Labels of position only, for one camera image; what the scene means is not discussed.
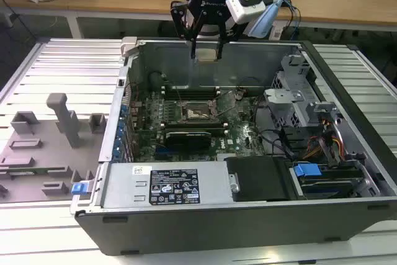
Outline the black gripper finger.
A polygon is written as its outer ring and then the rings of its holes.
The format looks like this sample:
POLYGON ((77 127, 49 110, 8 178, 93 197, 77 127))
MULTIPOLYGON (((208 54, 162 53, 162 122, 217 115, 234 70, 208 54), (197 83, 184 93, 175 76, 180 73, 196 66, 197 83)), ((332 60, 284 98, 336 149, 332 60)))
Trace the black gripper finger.
POLYGON ((219 29, 219 38, 216 46, 216 58, 222 58, 223 46, 230 42, 236 42, 245 30, 245 24, 235 24, 230 30, 226 29, 227 15, 221 11, 217 12, 216 24, 219 29))
POLYGON ((207 20, 206 10, 200 10, 198 17, 193 18, 192 25, 184 22, 184 17, 187 16, 188 4, 186 2, 173 1, 171 3, 171 17, 176 29, 177 36, 188 42, 191 42, 190 46, 190 58, 195 58, 195 51, 197 45, 197 37, 207 20))

